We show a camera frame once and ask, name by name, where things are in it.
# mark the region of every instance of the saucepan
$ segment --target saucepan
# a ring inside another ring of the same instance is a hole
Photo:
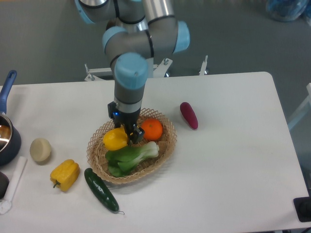
[[[6,101],[16,76],[17,72],[11,70],[0,92],[0,166],[11,162],[21,146],[20,134],[6,116]]]

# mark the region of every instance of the green leafy vegetable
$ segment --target green leafy vegetable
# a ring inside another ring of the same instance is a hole
[[[142,147],[126,146],[119,150],[110,150],[106,153],[108,170],[114,177],[128,175],[137,165],[147,158],[155,158],[159,155],[159,146],[155,142],[149,142]]]

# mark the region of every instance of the blue joint cap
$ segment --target blue joint cap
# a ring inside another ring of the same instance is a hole
[[[190,32],[188,26],[183,21],[178,21],[178,35],[175,50],[173,53],[186,50],[190,44]]]
[[[125,28],[122,27],[111,27],[109,28],[103,35],[103,47],[104,47],[104,51],[106,51],[106,45],[108,43],[108,40],[113,37],[115,34],[117,33],[122,33],[122,32],[127,32],[127,30]]]
[[[115,65],[115,80],[124,88],[137,90],[148,78],[148,63],[138,53],[122,54]]]
[[[82,6],[81,6],[80,3],[79,3],[79,0],[74,0],[74,3],[76,4],[76,7],[77,7],[77,9],[78,9],[78,12],[79,12],[81,18],[83,19],[83,21],[84,21],[86,24],[94,23],[92,20],[89,19],[89,17],[87,17],[86,13],[84,12]]]

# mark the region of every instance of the wicker basket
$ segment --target wicker basket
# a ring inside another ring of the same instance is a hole
[[[176,130],[173,124],[163,114],[153,109],[142,109],[140,112],[138,125],[141,125],[145,119],[156,118],[163,126],[163,134],[156,141],[159,145],[159,156],[156,158],[149,158],[141,162],[132,173],[126,177],[114,177],[108,171],[108,162],[105,158],[107,149],[103,145],[103,136],[109,130],[114,128],[112,120],[101,126],[91,137],[87,147],[87,161],[91,165],[93,171],[103,180],[114,184],[123,184],[136,181],[147,174],[159,168],[173,153],[176,144]],[[148,141],[143,139],[139,144],[134,146],[142,146]]]

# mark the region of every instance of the beige potato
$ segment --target beige potato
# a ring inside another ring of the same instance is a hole
[[[45,138],[36,138],[30,145],[30,155],[36,162],[46,160],[51,154],[51,145]]]

